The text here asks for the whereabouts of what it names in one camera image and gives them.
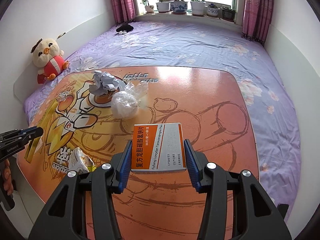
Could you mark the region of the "person's left hand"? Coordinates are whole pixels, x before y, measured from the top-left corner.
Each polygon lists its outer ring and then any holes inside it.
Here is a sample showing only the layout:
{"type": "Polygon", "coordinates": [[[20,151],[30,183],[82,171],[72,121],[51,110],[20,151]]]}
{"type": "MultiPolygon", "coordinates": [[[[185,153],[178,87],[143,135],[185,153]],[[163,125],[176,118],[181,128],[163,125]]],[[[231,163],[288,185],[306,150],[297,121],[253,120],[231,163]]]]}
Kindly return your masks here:
{"type": "Polygon", "coordinates": [[[2,172],[2,176],[3,176],[3,187],[4,190],[6,191],[7,195],[11,195],[14,191],[14,187],[12,184],[12,179],[11,179],[11,170],[10,170],[10,162],[8,159],[6,159],[4,161],[4,170],[2,172]]]}

